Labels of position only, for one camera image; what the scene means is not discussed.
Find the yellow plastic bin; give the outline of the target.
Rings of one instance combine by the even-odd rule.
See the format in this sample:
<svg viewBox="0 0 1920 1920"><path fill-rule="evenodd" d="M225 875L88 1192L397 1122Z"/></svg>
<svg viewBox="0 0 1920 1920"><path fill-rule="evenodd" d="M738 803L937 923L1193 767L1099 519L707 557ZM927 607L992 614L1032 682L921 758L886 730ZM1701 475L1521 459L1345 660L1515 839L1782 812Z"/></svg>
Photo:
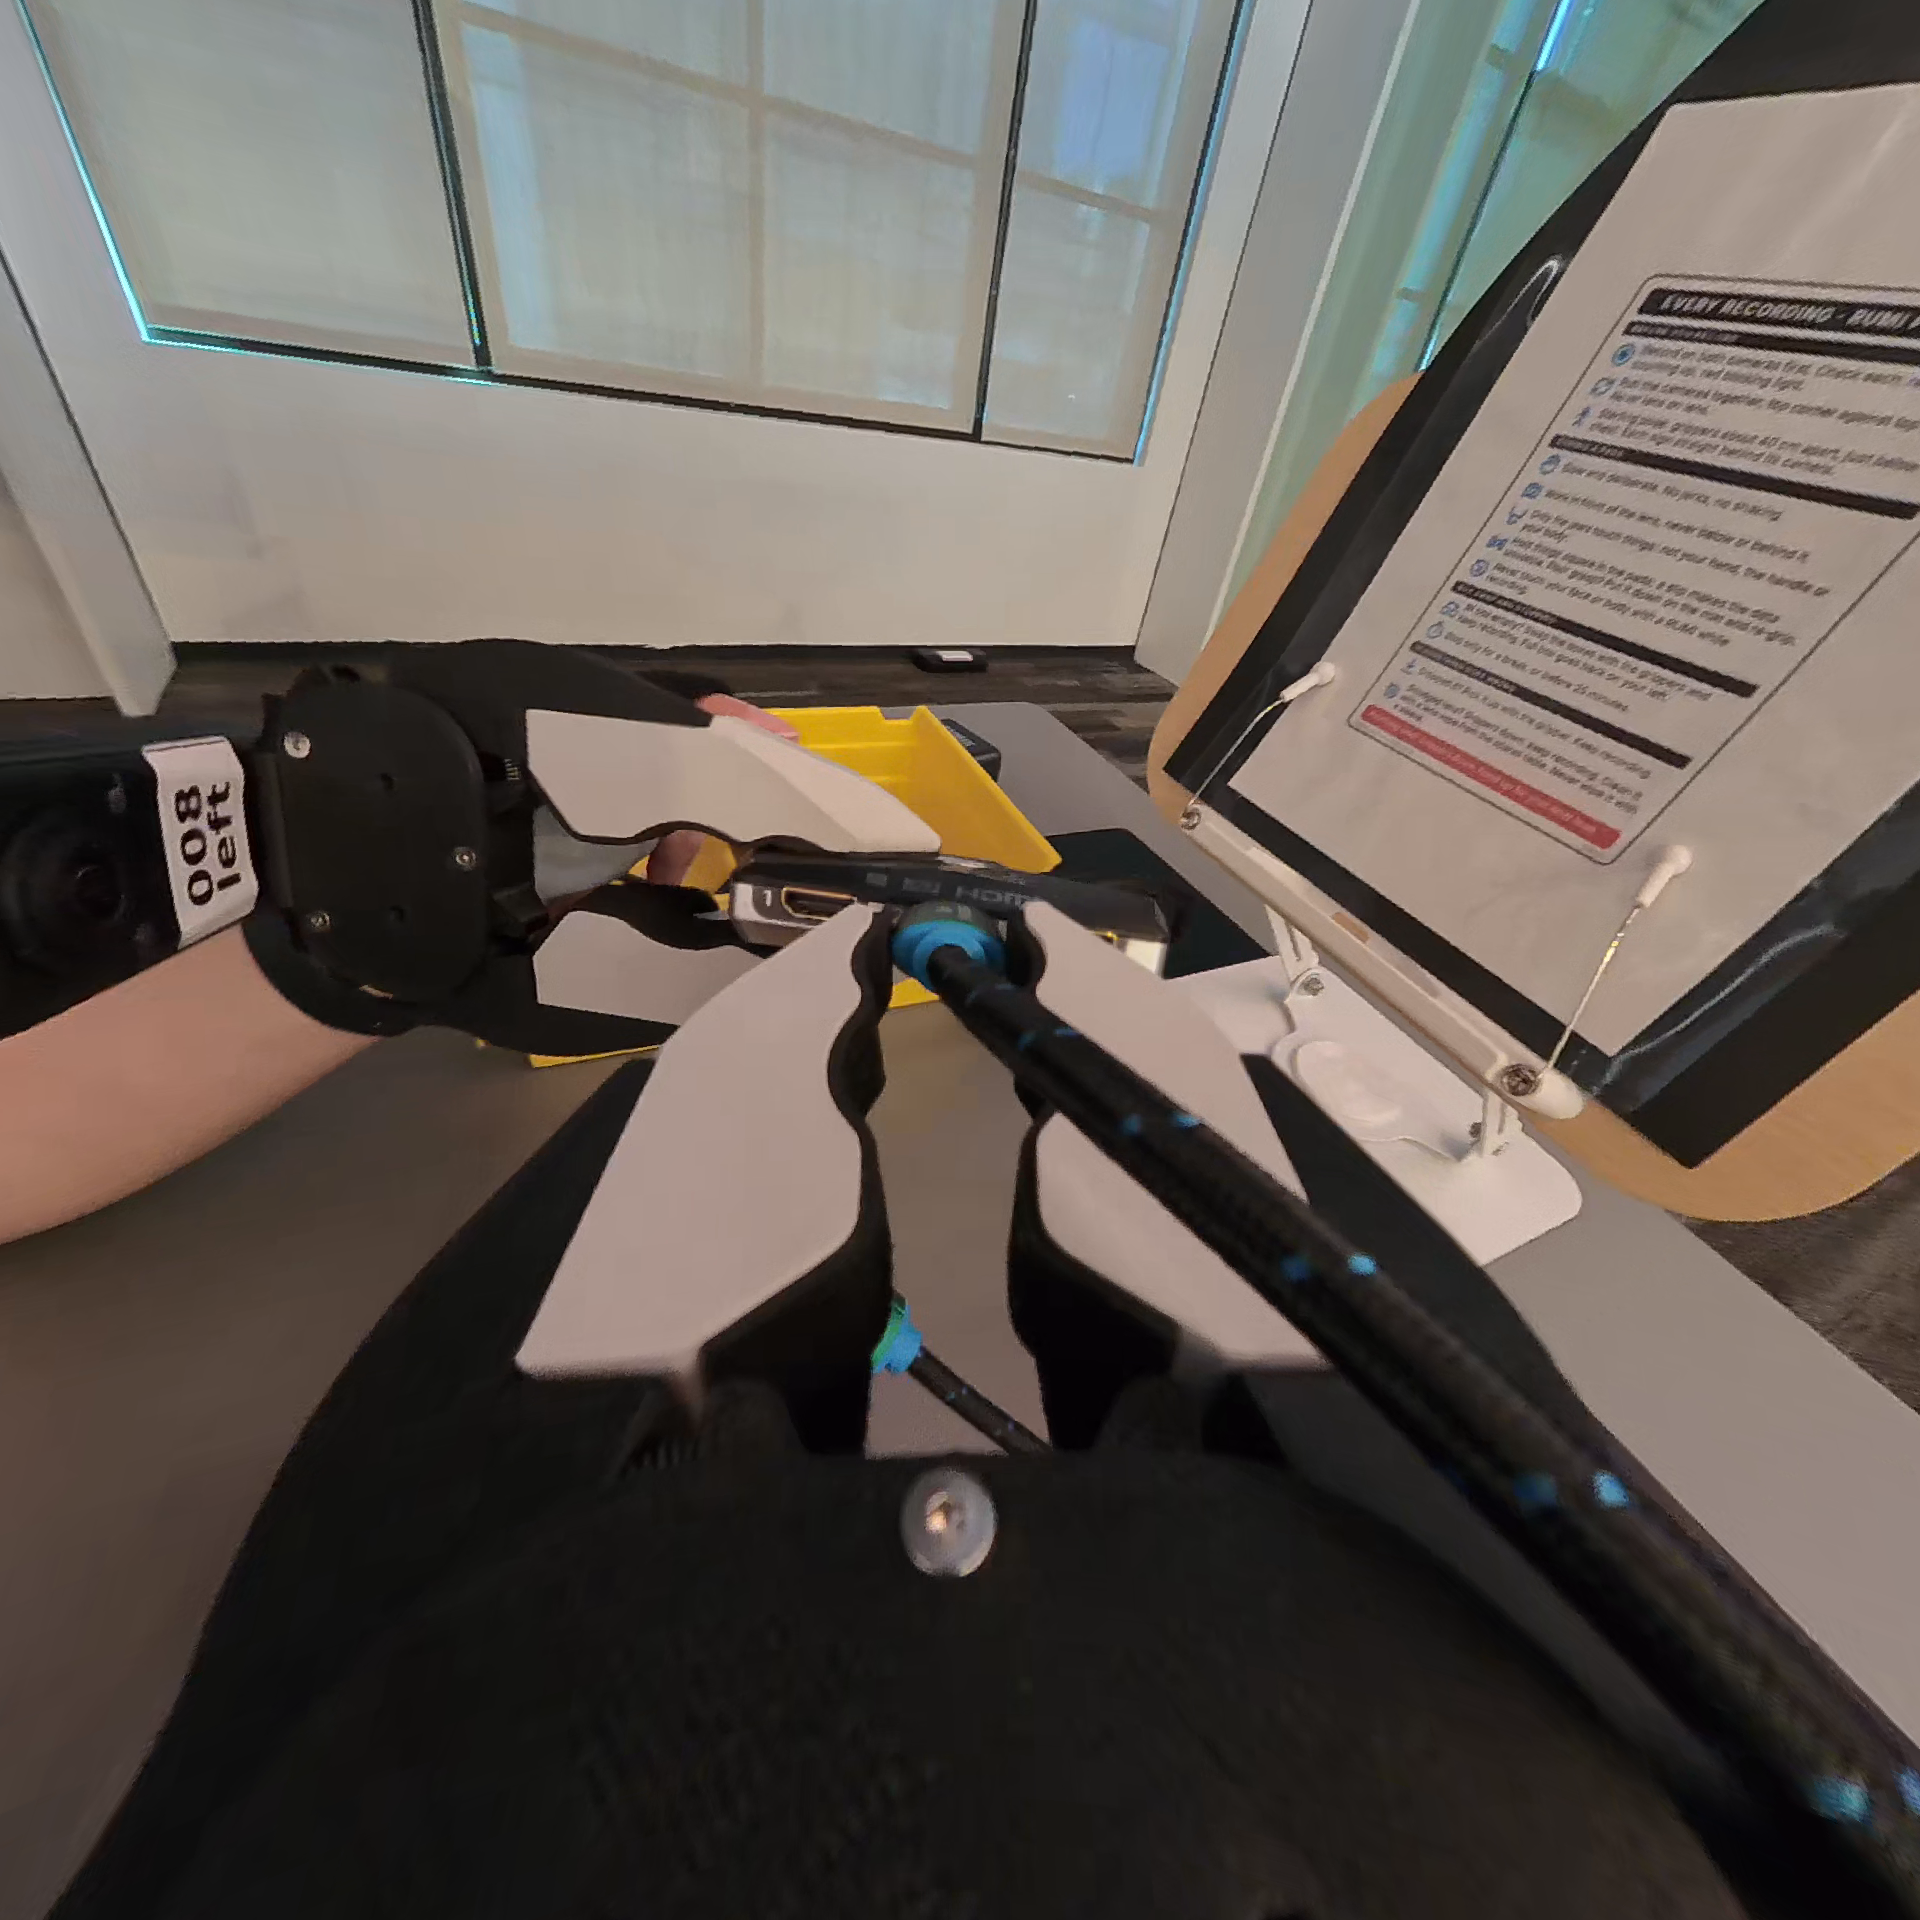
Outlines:
<svg viewBox="0 0 1920 1920"><path fill-rule="evenodd" d="M799 748L882 787L940 834L950 855L1022 873L1052 873L1059 853L973 765L929 708L888 716L878 708L792 708Z"/></svg>

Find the white document stand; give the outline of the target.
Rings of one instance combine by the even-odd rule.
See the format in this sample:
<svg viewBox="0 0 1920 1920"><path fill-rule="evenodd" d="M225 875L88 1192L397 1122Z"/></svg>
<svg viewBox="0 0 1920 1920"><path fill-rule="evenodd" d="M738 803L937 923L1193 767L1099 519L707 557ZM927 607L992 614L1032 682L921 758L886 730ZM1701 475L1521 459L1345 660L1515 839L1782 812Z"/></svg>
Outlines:
<svg viewBox="0 0 1920 1920"><path fill-rule="evenodd" d="M1275 1062L1477 1261L1573 1220L1544 1141L1600 1110L1573 1050L1682 991L1698 855L1619 810L1663 775L1441 619L1318 662L1189 783L1182 828L1275 927Z"/></svg>

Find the laminated instruction sheet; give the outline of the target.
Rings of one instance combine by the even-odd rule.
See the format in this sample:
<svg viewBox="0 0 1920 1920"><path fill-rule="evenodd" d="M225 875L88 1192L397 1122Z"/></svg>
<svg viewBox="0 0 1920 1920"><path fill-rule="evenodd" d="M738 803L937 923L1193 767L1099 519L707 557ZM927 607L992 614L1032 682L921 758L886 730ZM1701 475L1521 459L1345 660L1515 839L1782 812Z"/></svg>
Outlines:
<svg viewBox="0 0 1920 1920"><path fill-rule="evenodd" d="M1656 1084L1917 786L1917 83L1674 109L1222 796Z"/></svg>

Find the black hdmi switch with button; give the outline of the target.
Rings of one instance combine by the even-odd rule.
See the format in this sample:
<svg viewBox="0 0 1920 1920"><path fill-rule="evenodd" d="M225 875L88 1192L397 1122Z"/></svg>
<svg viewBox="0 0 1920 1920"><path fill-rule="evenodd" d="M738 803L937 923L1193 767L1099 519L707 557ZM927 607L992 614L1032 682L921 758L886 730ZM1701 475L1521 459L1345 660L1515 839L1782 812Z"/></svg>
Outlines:
<svg viewBox="0 0 1920 1920"><path fill-rule="evenodd" d="M932 954L948 947L1003 968L1015 923L1035 904L1156 976L1164 976L1173 945L1162 903L1138 887L944 853L757 851L731 875L723 901L735 933L757 948L799 939L850 904L878 906L893 917L899 974L921 985Z"/></svg>

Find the person's left forearm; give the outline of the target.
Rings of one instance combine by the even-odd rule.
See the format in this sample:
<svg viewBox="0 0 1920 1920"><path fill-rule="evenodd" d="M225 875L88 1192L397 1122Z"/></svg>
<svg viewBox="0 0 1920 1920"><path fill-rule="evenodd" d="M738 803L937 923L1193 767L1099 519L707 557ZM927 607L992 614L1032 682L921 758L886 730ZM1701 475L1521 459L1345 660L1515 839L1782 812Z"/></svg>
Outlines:
<svg viewBox="0 0 1920 1920"><path fill-rule="evenodd" d="M231 929L2 1042L2 1244L167 1178L373 1047Z"/></svg>

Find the black backing board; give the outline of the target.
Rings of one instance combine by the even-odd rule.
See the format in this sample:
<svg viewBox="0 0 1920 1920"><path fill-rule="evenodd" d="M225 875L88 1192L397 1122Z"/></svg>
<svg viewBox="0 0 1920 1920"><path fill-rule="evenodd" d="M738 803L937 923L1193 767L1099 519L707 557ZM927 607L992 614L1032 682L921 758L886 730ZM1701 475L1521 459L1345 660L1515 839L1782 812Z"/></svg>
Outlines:
<svg viewBox="0 0 1920 1920"><path fill-rule="evenodd" d="M1286 683L1330 660L1333 640L1375 582L1410 517L1513 360L1532 326L1617 198L1656 130L1682 107L1917 83L1917 5L1761 5L1653 109L1548 214L1379 438L1287 584L1262 642L1170 756L1185 787L1225 753ZM1683 1167L1698 1167L1832 1057L1917 995L1917 786L1861 843L1795 901L1775 929L1808 931L1814 963L1721 1043L1656 1084L1588 1043L1575 1079Z"/></svg>

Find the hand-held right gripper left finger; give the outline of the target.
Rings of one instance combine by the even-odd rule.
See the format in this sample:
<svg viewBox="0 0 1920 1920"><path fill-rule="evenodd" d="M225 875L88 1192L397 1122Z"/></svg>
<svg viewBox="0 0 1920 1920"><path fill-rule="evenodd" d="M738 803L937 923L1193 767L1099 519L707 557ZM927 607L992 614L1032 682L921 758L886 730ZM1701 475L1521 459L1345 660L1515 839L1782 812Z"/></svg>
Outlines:
<svg viewBox="0 0 1920 1920"><path fill-rule="evenodd" d="M697 1416L782 1397L807 1450L867 1449L896 1296L869 1113L890 929L848 904L660 1047L516 1352L538 1385L637 1380Z"/></svg>

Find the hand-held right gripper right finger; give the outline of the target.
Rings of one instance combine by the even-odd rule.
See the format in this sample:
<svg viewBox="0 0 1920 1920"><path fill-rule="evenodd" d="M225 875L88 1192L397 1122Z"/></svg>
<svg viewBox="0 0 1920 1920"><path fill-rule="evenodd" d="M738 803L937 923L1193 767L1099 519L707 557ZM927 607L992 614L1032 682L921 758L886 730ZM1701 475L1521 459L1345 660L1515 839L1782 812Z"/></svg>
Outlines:
<svg viewBox="0 0 1920 1920"><path fill-rule="evenodd" d="M1017 948L1044 1014L1306 1195L1247 1063L1184 986L1054 904L1025 912ZM1022 1143L1010 1301L1048 1433L1069 1449L1088 1447L1139 1377L1209 1392L1234 1375L1330 1371L1304 1332L1052 1106Z"/></svg>

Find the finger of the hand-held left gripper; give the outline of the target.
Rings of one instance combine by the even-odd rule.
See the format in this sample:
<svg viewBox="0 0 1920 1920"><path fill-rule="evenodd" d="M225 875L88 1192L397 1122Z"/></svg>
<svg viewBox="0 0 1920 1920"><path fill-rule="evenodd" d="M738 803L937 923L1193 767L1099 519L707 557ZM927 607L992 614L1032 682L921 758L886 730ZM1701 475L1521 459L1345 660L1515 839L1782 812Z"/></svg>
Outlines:
<svg viewBox="0 0 1920 1920"><path fill-rule="evenodd" d="M540 872L626 872L673 832L731 847L794 841L836 853L940 851L940 834L878 783L757 724L527 712Z"/></svg>
<svg viewBox="0 0 1920 1920"><path fill-rule="evenodd" d="M590 1059L657 1047L728 986L757 970L711 893L611 883L578 903L533 956L540 1009L531 1059Z"/></svg>

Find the dark flat pad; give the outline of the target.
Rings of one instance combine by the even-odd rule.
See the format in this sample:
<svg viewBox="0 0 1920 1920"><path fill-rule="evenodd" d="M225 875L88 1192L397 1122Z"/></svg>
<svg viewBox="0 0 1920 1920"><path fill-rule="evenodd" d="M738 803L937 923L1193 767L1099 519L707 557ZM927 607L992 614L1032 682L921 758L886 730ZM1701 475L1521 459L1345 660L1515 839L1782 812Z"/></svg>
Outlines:
<svg viewBox="0 0 1920 1920"><path fill-rule="evenodd" d="M1052 845L1059 853L1057 875L1124 887L1160 903L1170 933L1164 978L1194 978L1273 956L1138 834L1099 828L1054 834Z"/></svg>

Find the large framed window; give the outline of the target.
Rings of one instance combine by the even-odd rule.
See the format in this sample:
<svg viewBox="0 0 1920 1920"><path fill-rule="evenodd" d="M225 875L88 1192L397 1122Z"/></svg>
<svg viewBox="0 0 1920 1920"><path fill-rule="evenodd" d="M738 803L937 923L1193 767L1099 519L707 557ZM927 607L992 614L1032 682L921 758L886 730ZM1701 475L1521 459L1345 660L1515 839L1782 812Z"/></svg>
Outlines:
<svg viewBox="0 0 1920 1920"><path fill-rule="evenodd" d="M1132 459L1245 5L41 3L143 338Z"/></svg>

